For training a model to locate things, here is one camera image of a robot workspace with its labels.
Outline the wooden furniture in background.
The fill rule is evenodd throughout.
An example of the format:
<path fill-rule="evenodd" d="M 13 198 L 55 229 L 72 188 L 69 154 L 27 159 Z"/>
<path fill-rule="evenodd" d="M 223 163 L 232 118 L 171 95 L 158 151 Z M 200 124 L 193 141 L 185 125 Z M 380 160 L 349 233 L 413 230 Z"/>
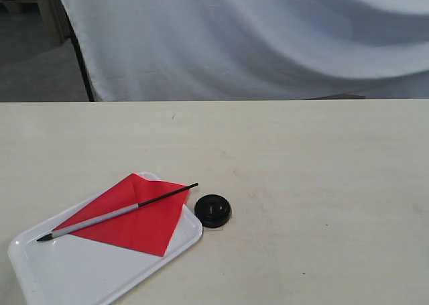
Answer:
<path fill-rule="evenodd" d="M 61 0 L 1 0 L 10 14 L 38 13 L 53 46 L 61 46 L 70 37 L 68 16 Z"/>

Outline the black backdrop stand pole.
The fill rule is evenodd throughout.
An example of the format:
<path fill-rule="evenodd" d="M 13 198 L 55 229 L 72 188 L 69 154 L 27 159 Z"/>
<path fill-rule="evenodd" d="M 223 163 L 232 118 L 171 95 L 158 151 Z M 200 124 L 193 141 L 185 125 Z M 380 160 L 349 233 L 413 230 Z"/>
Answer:
<path fill-rule="evenodd" d="M 76 34 L 74 32 L 74 29 L 72 27 L 72 24 L 70 22 L 70 18 L 69 18 L 68 15 L 66 15 L 66 20 L 67 20 L 67 24 L 68 24 L 68 29 L 70 31 L 70 41 L 71 41 L 71 44 L 73 46 L 74 53 L 76 55 L 76 59 L 77 59 L 77 62 L 78 62 L 78 67 L 79 67 L 79 70 L 80 70 L 80 74 L 81 74 L 81 77 L 82 77 L 82 81 L 83 81 L 83 84 L 84 84 L 86 95 L 88 97 L 88 101 L 89 102 L 95 102 L 95 96 L 94 96 L 94 93 L 93 93 L 93 90 L 92 90 L 92 86 L 91 86 L 91 83 L 90 83 L 90 78 L 89 78 L 89 75 L 88 75 L 88 72 L 87 72 L 87 69 L 86 69 L 86 64 L 84 62 L 82 51 L 80 49 L 80 45 L 78 43 L 78 39 L 76 37 Z"/>

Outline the white backdrop cloth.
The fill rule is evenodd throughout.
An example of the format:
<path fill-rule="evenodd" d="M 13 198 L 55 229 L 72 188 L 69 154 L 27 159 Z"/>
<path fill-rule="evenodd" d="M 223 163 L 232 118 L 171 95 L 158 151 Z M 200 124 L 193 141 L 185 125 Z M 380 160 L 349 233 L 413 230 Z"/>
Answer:
<path fill-rule="evenodd" d="M 428 0 L 61 0 L 102 101 L 428 96 Z"/>

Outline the black round base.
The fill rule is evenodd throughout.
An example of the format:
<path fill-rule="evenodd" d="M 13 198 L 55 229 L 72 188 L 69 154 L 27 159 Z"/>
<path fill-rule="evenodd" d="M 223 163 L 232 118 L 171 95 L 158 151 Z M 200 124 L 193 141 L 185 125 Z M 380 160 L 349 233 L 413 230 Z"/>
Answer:
<path fill-rule="evenodd" d="M 232 208 L 229 201 L 218 194 L 207 194 L 194 205 L 194 214 L 202 226 L 217 229 L 231 218 Z"/>

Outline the red flag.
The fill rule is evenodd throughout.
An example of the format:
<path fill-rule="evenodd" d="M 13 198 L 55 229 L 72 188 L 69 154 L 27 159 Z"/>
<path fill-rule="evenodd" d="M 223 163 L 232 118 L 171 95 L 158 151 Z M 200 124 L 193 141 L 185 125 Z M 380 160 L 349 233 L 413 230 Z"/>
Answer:
<path fill-rule="evenodd" d="M 162 257 L 196 186 L 130 174 L 36 241 L 74 235 Z"/>

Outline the white plastic tray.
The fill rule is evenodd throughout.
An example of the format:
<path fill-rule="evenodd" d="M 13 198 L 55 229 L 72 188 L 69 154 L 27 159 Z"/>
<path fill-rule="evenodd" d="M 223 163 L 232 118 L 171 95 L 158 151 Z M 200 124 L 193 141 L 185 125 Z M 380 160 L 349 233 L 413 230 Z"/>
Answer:
<path fill-rule="evenodd" d="M 160 180 L 150 172 L 137 174 Z M 162 257 L 74 235 L 36 241 L 102 193 L 20 233 L 10 243 L 8 256 L 28 304 L 110 304 L 185 252 L 202 235 L 200 221 L 184 204 Z"/>

